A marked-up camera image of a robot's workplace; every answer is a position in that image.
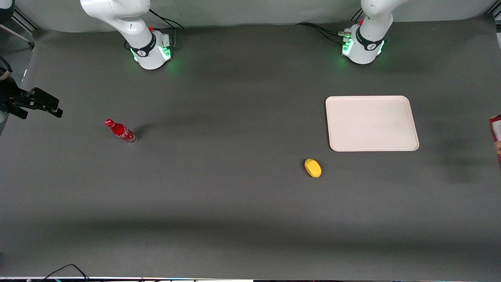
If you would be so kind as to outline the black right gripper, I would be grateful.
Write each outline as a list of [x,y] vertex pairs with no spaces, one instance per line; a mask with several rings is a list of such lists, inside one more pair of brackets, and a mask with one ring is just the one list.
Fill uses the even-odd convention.
[[8,115],[27,119],[28,112],[23,110],[30,105],[45,111],[56,118],[61,118],[63,110],[58,108],[59,100],[40,88],[33,88],[27,93],[17,86],[11,77],[0,82],[0,114],[1,120]]

